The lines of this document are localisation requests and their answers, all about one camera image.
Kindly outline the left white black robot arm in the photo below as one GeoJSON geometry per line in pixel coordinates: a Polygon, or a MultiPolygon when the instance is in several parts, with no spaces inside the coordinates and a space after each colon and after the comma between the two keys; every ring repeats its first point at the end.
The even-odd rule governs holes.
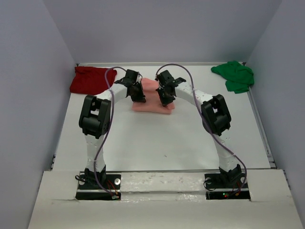
{"type": "Polygon", "coordinates": [[[104,74],[107,86],[104,92],[85,97],[79,118],[79,127],[85,136],[87,146],[84,181],[108,193],[110,190],[104,187],[107,178],[103,146],[112,125],[114,105],[126,97],[130,97],[133,102],[146,102],[142,88],[142,75],[127,69],[123,78],[110,85],[107,74],[115,69],[116,67],[110,68],[104,74]]]}

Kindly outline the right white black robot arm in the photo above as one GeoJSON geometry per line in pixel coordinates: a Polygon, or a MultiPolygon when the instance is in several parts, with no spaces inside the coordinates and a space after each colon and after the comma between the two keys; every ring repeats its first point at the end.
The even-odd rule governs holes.
{"type": "Polygon", "coordinates": [[[194,88],[193,78],[189,71],[190,83],[182,78],[176,78],[168,70],[158,70],[155,80],[159,86],[156,89],[162,105],[168,105],[177,97],[193,104],[202,119],[204,129],[213,138],[219,158],[217,178],[210,184],[220,184],[224,188],[237,188],[235,195],[245,185],[247,172],[242,172],[245,164],[226,145],[221,135],[229,130],[232,120],[224,97],[220,94],[212,96],[194,88]]]}

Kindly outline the pink t shirt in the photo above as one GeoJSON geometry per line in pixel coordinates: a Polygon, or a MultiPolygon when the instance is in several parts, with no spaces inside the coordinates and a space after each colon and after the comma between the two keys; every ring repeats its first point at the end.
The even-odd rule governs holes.
{"type": "Polygon", "coordinates": [[[135,112],[150,112],[170,115],[172,110],[175,109],[175,105],[173,102],[166,106],[162,105],[159,95],[156,91],[158,86],[159,85],[157,81],[143,78],[142,87],[146,102],[134,102],[132,105],[132,110],[135,112]]]}

